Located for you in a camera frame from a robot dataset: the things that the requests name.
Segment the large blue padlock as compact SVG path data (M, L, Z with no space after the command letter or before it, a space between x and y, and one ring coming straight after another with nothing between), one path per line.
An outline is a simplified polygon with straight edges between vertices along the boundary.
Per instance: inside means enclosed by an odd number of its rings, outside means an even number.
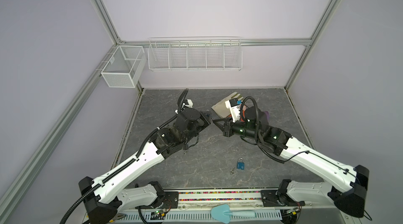
M245 170L245 162L243 158L238 159L236 168L238 170Z

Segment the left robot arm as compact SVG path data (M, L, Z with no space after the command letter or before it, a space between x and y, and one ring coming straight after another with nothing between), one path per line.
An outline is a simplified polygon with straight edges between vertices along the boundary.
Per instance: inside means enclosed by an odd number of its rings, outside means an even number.
M193 108L187 94L185 89L178 98L175 115L152 130L135 154L107 173L79 182L81 197L64 214L62 224L81 203L85 205L89 224L107 224L126 209L163 205L165 191L158 182L130 190L126 187L171 155L191 148L189 142L198 139L200 132L210 125L210 114Z

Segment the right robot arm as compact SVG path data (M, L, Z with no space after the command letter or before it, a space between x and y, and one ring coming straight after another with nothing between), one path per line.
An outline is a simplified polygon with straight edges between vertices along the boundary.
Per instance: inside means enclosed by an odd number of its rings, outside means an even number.
M230 96L221 102L221 107L226 112L213 123L224 137L238 135L244 142L257 146L271 160L280 164L294 162L324 180L324 187L319 187L309 183L298 186L297 182L284 179L276 192L281 205L305 201L333 203L349 216L372 220L365 209L368 168L333 160L303 144L287 131L269 125L267 113L260 110L251 96L242 100Z

